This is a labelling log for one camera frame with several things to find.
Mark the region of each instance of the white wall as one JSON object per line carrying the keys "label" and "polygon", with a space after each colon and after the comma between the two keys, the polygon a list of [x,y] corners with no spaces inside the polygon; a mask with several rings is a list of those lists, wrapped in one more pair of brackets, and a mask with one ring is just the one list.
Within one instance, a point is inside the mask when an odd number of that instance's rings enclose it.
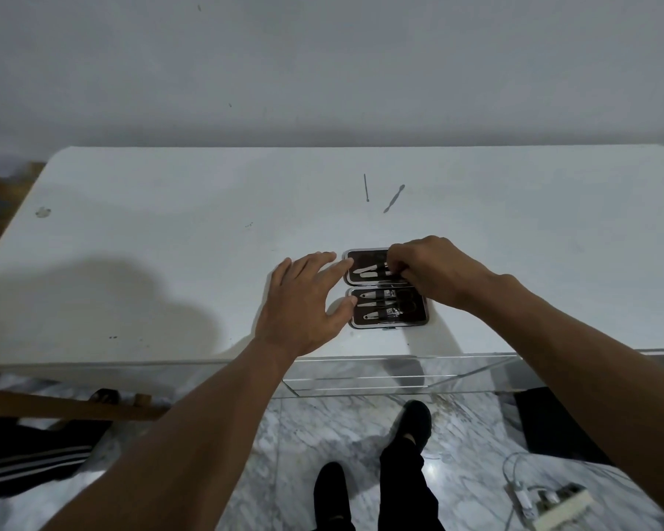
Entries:
{"label": "white wall", "polygon": [[0,0],[0,151],[664,143],[664,0]]}

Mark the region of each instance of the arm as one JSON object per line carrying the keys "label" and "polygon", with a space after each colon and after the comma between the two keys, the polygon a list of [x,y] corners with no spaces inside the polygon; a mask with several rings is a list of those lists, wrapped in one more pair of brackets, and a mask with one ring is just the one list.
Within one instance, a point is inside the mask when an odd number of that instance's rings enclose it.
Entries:
{"label": "arm", "polygon": [[293,360],[335,337],[352,316],[327,294],[351,267],[323,272],[334,253],[283,261],[255,337],[228,366],[179,401],[43,531],[212,530],[246,464],[263,411]]}
{"label": "arm", "polygon": [[664,508],[664,367],[560,312],[449,240],[389,249],[391,271],[424,296],[487,323],[603,451]]}

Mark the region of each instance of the manicure set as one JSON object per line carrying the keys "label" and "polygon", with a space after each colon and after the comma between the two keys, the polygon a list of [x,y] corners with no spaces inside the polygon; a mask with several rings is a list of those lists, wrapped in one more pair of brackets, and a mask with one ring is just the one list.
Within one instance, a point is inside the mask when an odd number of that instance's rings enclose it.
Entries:
{"label": "manicure set", "polygon": [[350,325],[357,329],[393,329],[421,326],[428,321],[425,298],[386,262],[387,248],[356,249],[344,256],[354,259],[345,281],[348,296],[357,297]]}

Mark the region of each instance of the white table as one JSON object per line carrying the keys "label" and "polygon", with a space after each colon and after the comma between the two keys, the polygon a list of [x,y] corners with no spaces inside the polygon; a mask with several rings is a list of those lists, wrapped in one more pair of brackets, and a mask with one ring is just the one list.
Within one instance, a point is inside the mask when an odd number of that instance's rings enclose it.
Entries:
{"label": "white table", "polygon": [[[70,148],[0,240],[0,369],[188,389],[246,345],[284,257],[428,234],[664,353],[664,147]],[[355,387],[376,392],[380,366],[425,386],[513,355],[466,313],[431,316],[345,327],[286,379],[319,394],[339,389],[319,378],[369,376]]]}

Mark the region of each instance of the black shoe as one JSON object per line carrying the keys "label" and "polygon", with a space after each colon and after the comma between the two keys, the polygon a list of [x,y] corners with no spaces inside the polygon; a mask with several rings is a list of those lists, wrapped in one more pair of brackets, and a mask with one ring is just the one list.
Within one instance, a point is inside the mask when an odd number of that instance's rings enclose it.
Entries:
{"label": "black shoe", "polygon": [[349,511],[349,494],[344,480],[344,470],[339,462],[328,462],[320,470],[313,491],[315,499],[315,523],[323,527],[333,518],[352,521]]}
{"label": "black shoe", "polygon": [[428,407],[420,401],[408,401],[404,406],[404,413],[398,423],[394,439],[398,440],[404,434],[410,434],[416,440],[416,447],[420,452],[428,443],[432,429],[433,420]]}

